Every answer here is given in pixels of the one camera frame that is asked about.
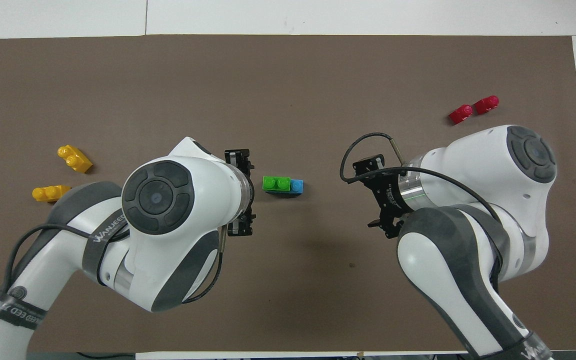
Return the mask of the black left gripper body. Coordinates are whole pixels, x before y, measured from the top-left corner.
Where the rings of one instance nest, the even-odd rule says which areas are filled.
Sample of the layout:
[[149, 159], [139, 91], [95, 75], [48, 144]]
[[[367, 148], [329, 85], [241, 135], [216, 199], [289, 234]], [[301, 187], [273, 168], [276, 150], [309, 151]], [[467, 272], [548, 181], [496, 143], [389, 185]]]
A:
[[253, 180], [251, 179], [251, 170], [255, 167], [253, 165], [245, 165], [245, 170], [242, 170], [242, 173], [246, 176], [247, 184], [249, 187], [249, 201], [246, 208], [246, 221], [253, 221], [256, 218], [256, 215], [253, 214], [252, 205], [255, 198], [255, 187], [253, 185]]

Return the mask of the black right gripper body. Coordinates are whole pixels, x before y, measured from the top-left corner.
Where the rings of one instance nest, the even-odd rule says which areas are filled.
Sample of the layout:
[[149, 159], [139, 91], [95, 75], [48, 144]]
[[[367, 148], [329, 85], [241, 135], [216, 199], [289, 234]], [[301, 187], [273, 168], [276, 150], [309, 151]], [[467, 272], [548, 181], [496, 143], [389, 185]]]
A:
[[379, 169], [374, 175], [374, 196], [382, 214], [410, 214], [412, 208], [404, 201], [399, 187], [401, 176], [406, 176], [405, 170]]

